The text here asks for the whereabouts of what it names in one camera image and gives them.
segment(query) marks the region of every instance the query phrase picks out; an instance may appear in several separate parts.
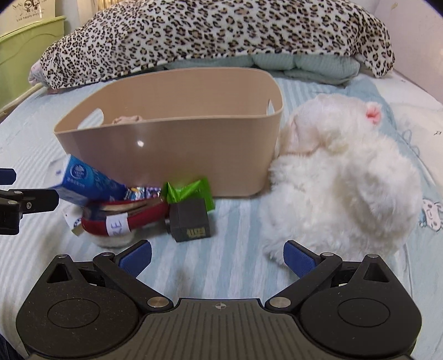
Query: pink ear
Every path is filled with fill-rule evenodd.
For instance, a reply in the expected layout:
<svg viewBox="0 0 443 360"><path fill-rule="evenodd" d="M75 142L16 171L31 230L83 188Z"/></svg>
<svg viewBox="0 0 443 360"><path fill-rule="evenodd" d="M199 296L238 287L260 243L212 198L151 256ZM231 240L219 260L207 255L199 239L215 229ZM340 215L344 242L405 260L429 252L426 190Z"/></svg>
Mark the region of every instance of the pink ear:
<svg viewBox="0 0 443 360"><path fill-rule="evenodd" d="M374 125L378 125L381 121L381 105L377 102L368 102L366 105L366 118Z"/></svg>

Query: black gripper base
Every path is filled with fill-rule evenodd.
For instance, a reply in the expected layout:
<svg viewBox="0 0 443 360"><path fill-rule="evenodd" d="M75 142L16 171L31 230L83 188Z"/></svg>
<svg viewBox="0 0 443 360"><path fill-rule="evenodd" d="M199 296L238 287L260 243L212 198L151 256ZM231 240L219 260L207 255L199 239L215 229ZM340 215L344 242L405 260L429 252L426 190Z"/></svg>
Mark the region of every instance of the black gripper base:
<svg viewBox="0 0 443 360"><path fill-rule="evenodd" d="M291 315L268 312L256 299L181 299L172 311L146 316L118 349L93 359L342 360L307 340Z"/></svg>

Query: tan plastic basket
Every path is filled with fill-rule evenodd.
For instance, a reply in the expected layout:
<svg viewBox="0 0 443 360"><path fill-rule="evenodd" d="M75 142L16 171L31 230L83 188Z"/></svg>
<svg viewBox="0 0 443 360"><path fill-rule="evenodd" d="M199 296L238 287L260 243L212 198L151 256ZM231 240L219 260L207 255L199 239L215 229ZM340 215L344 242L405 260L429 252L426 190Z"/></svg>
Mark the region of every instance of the tan plastic basket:
<svg viewBox="0 0 443 360"><path fill-rule="evenodd" d="M77 129L97 108L102 125ZM250 196L266 184L282 110L265 71L180 69L109 84L54 132L67 153L127 186L183 186L206 176L214 196ZM112 124L133 115L146 121Z"/></svg>

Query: blue gripper pad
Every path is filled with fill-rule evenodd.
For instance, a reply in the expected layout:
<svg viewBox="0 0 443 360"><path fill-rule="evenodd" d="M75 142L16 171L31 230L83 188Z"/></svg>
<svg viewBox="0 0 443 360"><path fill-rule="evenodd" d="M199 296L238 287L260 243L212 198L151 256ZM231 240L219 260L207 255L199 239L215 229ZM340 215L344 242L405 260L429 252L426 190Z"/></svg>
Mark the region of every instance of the blue gripper pad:
<svg viewBox="0 0 443 360"><path fill-rule="evenodd" d="M151 263L151 260L152 247L151 243L147 241L122 258L118 266L136 278Z"/></svg>
<svg viewBox="0 0 443 360"><path fill-rule="evenodd" d="M14 169L0 168L0 185L12 185L17 179Z"/></svg>
<svg viewBox="0 0 443 360"><path fill-rule="evenodd" d="M283 247L283 259L285 264L299 278L302 278L316 267L316 263L313 258L289 242L286 242Z"/></svg>

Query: green wrapper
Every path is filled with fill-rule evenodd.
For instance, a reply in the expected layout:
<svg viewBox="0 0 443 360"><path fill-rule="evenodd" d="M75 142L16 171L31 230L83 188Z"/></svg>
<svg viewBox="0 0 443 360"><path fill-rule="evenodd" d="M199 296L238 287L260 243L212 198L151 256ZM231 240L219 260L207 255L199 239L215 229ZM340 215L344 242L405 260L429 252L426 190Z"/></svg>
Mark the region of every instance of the green wrapper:
<svg viewBox="0 0 443 360"><path fill-rule="evenodd" d="M166 183L162 188L161 195L169 204L178 203L192 197L199 197L205 200L206 211L215 209L209 181L205 177L183 188L175 188L170 183Z"/></svg>

